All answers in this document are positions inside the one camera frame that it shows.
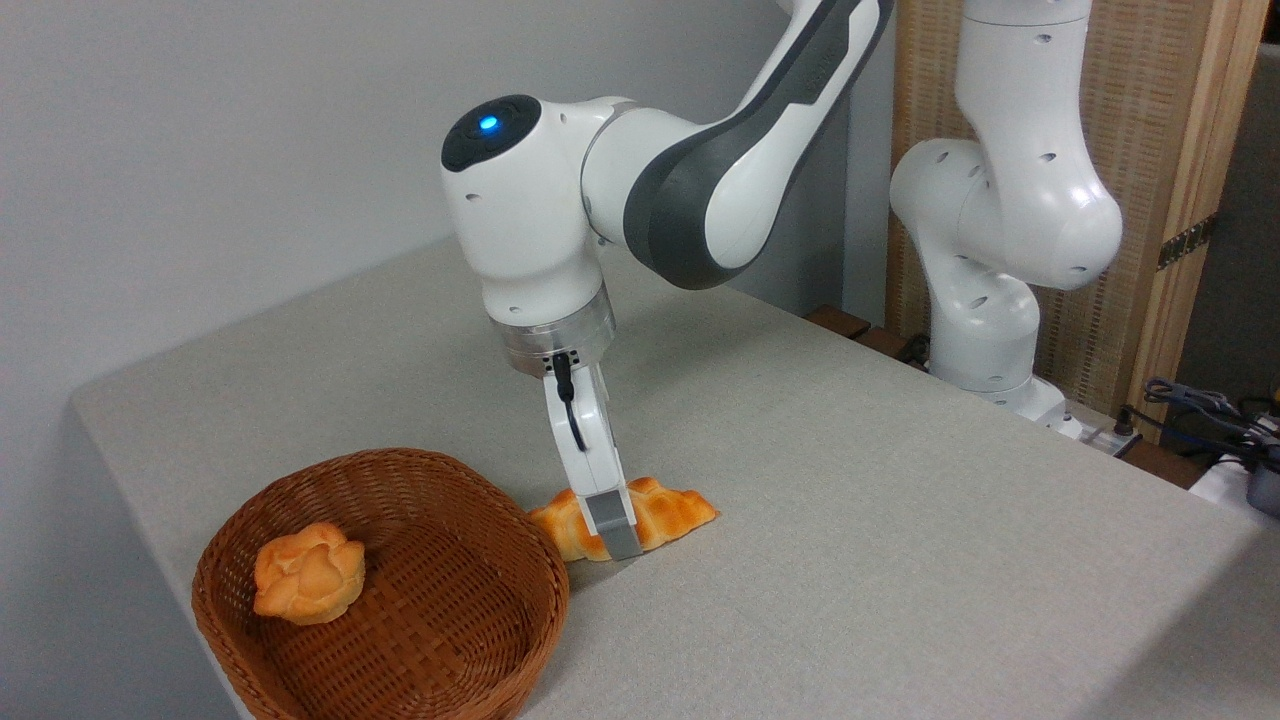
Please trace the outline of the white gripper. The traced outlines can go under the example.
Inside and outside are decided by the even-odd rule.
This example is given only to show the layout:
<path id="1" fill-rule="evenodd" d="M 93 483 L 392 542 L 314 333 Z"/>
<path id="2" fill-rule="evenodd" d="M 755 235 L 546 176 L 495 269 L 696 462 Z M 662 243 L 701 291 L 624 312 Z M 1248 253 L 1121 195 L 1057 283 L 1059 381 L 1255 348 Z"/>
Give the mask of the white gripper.
<path id="1" fill-rule="evenodd" d="M 570 488 L 585 498 L 584 518 L 596 530 L 605 559 L 644 555 L 625 474 L 607 411 L 608 393 L 596 364 L 553 363 L 544 377 L 547 411 Z"/>

